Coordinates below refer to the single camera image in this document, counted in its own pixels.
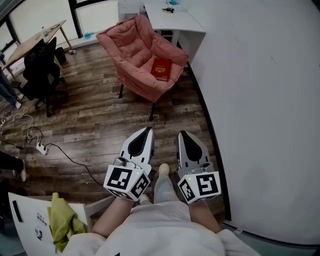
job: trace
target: red book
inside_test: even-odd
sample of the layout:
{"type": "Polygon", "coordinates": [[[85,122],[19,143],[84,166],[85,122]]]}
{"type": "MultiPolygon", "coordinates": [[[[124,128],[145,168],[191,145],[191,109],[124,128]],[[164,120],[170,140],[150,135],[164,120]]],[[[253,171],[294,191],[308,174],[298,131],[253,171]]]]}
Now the red book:
{"type": "Polygon", "coordinates": [[[155,58],[153,61],[151,75],[157,80],[168,81],[171,72],[171,60],[155,58]]]}

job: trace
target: black office chair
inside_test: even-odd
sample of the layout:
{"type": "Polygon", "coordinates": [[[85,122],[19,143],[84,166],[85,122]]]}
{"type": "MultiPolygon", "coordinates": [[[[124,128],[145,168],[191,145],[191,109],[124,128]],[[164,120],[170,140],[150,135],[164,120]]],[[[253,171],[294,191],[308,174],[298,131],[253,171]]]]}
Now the black office chair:
{"type": "Polygon", "coordinates": [[[65,79],[60,77],[60,69],[55,64],[55,50],[57,38],[53,38],[51,42],[45,44],[44,40],[39,41],[24,58],[25,70],[23,77],[27,83],[23,88],[16,87],[29,100],[39,99],[35,103],[35,109],[38,110],[38,104],[42,101],[46,103],[46,116],[51,117],[49,112],[50,96],[55,94],[63,94],[66,97],[66,91],[56,90],[60,82],[65,79]],[[52,83],[49,82],[49,73],[53,76],[52,83]]]}

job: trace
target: jeans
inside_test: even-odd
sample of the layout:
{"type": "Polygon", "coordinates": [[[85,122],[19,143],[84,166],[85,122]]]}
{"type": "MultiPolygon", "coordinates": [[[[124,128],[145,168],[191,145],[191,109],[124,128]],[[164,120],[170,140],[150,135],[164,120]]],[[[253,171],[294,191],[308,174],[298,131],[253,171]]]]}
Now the jeans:
{"type": "Polygon", "coordinates": [[[15,170],[19,174],[24,169],[24,162],[0,151],[0,169],[15,170]]]}
{"type": "MultiPolygon", "coordinates": [[[[171,183],[170,178],[165,175],[161,174],[158,180],[155,183],[154,187],[154,203],[159,204],[163,202],[170,202],[170,201],[180,201],[176,195],[174,187],[171,183]]],[[[142,206],[145,205],[152,205],[152,202],[149,201],[142,201],[142,206]]]]}
{"type": "Polygon", "coordinates": [[[12,106],[16,105],[18,97],[2,71],[0,72],[0,95],[2,95],[2,97],[4,97],[12,106]]]}

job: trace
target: yellow-green cloth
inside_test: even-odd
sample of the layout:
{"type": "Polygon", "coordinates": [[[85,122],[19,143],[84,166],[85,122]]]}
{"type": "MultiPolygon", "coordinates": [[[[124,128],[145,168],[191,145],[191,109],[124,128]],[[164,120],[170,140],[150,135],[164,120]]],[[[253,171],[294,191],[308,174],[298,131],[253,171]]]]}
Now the yellow-green cloth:
{"type": "Polygon", "coordinates": [[[66,248],[71,236],[85,233],[84,224],[75,217],[74,210],[58,193],[52,194],[51,207],[47,208],[53,244],[59,252],[66,248]]]}

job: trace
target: armchair cushion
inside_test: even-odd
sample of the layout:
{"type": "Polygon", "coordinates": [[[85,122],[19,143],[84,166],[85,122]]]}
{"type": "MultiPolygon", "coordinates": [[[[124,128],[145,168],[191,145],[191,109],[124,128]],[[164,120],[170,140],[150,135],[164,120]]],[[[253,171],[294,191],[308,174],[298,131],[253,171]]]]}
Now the armchair cushion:
{"type": "Polygon", "coordinates": [[[149,20],[138,15],[96,35],[112,58],[117,79],[133,92],[156,102],[178,80],[188,55],[153,31],[149,20]],[[156,57],[172,61],[168,81],[151,75],[156,57]]]}

